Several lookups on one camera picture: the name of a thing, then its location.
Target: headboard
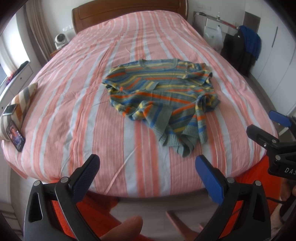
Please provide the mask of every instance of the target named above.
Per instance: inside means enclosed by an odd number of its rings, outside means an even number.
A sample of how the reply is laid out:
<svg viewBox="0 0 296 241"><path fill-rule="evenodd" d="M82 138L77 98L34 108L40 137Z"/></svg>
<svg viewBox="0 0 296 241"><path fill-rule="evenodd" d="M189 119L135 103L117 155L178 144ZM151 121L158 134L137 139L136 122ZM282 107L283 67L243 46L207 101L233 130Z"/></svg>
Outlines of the headboard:
<svg viewBox="0 0 296 241"><path fill-rule="evenodd" d="M94 0L72 10L75 32L131 12L167 10L187 20L188 0Z"/></svg>

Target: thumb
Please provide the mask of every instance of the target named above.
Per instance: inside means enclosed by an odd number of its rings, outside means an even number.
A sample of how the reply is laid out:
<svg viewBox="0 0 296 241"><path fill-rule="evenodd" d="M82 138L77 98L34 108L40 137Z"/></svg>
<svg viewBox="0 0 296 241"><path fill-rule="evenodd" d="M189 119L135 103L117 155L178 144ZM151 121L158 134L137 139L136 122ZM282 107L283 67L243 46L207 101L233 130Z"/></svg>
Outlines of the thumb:
<svg viewBox="0 0 296 241"><path fill-rule="evenodd" d="M100 239L102 241L132 241L137 237L143 226L143 219L140 216L131 217L122 224L111 229Z"/></svg>
<svg viewBox="0 0 296 241"><path fill-rule="evenodd" d="M292 194L293 194L294 196L296 196L296 186L293 188L293 190L292 190Z"/></svg>

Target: blue cloth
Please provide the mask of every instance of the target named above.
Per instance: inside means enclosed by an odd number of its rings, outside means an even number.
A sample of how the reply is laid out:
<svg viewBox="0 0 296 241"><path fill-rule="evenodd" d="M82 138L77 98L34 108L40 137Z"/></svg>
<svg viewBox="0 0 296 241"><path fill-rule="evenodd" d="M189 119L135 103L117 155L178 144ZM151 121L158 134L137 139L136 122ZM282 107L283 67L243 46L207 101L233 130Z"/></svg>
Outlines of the blue cloth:
<svg viewBox="0 0 296 241"><path fill-rule="evenodd" d="M244 25L241 25L239 28L244 35L246 52L251 53L257 60L261 50L261 39L259 35Z"/></svg>

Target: striped pillow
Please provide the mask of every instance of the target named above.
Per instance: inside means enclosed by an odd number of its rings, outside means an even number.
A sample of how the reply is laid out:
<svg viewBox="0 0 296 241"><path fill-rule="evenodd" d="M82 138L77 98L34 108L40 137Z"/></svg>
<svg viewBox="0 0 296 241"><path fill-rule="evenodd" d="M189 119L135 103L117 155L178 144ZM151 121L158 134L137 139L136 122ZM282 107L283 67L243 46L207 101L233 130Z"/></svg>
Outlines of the striped pillow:
<svg viewBox="0 0 296 241"><path fill-rule="evenodd" d="M24 118L36 93L37 86L38 83L33 83L28 87L24 88L8 104L18 105L12 115L0 116L0 140L10 140L6 133L6 128L11 120L15 122L19 130L21 129L22 122L24 121Z"/></svg>

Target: plastic bag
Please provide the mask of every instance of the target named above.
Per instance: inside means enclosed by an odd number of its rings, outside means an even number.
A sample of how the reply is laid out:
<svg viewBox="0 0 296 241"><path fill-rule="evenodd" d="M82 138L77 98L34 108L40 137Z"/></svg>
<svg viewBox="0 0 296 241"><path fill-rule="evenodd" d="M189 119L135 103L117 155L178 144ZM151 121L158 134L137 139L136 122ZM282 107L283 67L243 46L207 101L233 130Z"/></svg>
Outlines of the plastic bag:
<svg viewBox="0 0 296 241"><path fill-rule="evenodd" d="M205 27L204 39L206 42L218 53L221 52L223 48L223 37L220 26L217 26L217 30Z"/></svg>

